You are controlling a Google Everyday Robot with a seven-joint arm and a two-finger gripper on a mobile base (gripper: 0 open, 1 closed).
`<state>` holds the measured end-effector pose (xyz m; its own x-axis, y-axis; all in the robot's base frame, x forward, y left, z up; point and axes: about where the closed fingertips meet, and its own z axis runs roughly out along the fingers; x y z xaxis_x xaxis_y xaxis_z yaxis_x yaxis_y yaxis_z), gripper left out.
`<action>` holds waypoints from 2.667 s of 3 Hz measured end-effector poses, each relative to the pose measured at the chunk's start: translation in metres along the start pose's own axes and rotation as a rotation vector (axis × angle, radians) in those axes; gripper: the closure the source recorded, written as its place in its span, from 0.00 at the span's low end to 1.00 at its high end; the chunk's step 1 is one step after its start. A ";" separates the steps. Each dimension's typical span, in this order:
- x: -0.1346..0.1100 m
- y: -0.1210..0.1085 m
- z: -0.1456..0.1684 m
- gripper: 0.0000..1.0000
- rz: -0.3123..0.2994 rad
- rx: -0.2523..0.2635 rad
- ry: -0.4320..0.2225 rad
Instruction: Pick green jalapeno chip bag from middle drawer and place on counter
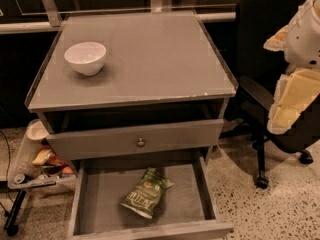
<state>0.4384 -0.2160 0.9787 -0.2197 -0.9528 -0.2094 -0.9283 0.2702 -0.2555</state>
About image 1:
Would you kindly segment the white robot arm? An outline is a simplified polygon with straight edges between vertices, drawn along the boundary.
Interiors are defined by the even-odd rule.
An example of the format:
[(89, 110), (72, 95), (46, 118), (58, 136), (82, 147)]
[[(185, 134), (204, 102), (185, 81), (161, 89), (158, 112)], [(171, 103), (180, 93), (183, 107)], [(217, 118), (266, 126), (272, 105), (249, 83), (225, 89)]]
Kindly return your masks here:
[(287, 70), (276, 84), (267, 129), (284, 134), (320, 94), (320, 0), (306, 0), (263, 48), (283, 51)]

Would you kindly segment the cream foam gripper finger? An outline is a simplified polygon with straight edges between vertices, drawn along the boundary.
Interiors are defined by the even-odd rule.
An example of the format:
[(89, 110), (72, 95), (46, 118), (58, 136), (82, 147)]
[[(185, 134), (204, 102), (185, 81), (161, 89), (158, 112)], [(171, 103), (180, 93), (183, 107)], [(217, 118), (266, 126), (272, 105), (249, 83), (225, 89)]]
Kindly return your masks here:
[(290, 75), (282, 74), (268, 115), (268, 131), (284, 134), (319, 94), (319, 70), (297, 68)]
[(278, 52), (284, 49), (285, 36), (288, 26), (282, 27), (273, 36), (265, 41), (263, 48), (269, 51)]

